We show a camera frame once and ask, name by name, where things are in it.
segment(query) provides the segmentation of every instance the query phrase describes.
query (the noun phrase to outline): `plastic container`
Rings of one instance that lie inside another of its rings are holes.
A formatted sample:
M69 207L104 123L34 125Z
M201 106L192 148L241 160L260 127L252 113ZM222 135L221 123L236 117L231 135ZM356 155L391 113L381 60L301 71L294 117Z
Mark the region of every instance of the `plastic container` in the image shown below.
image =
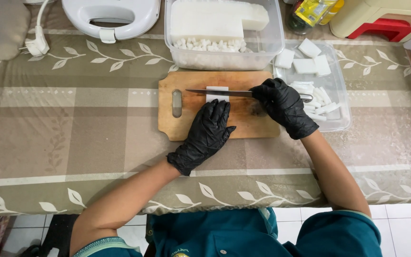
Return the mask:
M289 15L286 26L296 35L305 35L319 23L337 0L297 0Z
M175 65L186 69L203 70L258 70L278 55L285 46L282 17L278 0L243 0L264 6L269 23L262 31L244 30L246 47L254 53L223 53L178 49L170 37L171 6L176 0L166 0L164 41L171 50Z
M324 15L320 21L320 25L326 25L336 15L340 8L342 8L344 3L344 0L338 0L337 3Z
M331 101L341 103L341 107L325 114L328 118L325 121L316 121L320 126L321 132L341 131L347 130L351 127L352 117L350 105L348 103L347 88L343 80L342 70L337 60L336 51L334 47L324 41L312 40L313 43L321 49L320 54L325 54L331 68L331 74L327 76L316 77L315 74L298 74L294 70L294 66L290 69L283 69L274 66L274 78L283 79L288 85L293 81L313 81L315 87L322 86ZM299 49L302 40L287 40L286 48L295 52L294 58L309 58L305 56Z

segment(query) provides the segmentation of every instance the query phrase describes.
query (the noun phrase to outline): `table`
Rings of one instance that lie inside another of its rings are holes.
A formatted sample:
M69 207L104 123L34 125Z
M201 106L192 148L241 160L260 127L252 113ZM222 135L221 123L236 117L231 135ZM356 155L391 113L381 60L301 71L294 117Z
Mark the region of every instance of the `table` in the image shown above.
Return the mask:
M30 6L33 21L38 8ZM163 40L163 8L147 34L116 44L77 31L59 1L46 13L49 53L0 62L0 215L80 213L179 145L157 130L157 83L182 70ZM352 127L324 136L370 204L411 203L411 68L402 45L335 38L327 26L308 38L334 45L351 105ZM326 205L305 150L281 129L279 138L230 140L143 212Z

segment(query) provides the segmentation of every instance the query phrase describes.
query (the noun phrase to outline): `gloved hand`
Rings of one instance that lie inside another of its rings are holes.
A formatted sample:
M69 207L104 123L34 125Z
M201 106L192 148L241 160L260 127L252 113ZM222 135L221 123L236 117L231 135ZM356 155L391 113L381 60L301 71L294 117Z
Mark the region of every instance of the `gloved hand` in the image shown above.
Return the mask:
M309 136L319 126L304 112L304 102L299 93L283 80L266 79L262 85L250 89L253 97L262 102L269 116L284 126L289 136L301 139Z
M191 171L218 152L236 126L226 127L231 104L217 99L208 102L196 114L188 137L175 152L168 154L168 163L189 176Z

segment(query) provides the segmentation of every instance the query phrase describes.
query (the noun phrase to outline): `knife blade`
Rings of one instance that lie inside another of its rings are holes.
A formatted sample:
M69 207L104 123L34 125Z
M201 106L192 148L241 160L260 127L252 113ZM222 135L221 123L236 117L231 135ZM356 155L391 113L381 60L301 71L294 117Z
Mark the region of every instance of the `knife blade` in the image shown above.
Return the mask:
M199 93L203 95L214 96L239 96L239 97L253 97L252 91L233 91L233 90L210 90L210 89L186 89L186 91ZM307 94L299 94L304 102L312 102L313 96Z

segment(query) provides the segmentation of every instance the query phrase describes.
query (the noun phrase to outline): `tiled floor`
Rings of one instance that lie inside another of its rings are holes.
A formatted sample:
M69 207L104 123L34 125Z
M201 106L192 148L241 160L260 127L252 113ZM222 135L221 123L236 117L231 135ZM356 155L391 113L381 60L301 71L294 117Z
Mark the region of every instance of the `tiled floor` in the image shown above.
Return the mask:
M296 242L304 220L330 208L274 208L279 227L279 241ZM374 223L380 230L384 257L411 257L411 204L370 206ZM7 241L2 256L20 253L31 244L42 241L49 230L51 215L18 216L7 231ZM139 246L142 253L145 242L145 216L137 216L117 230L129 245Z

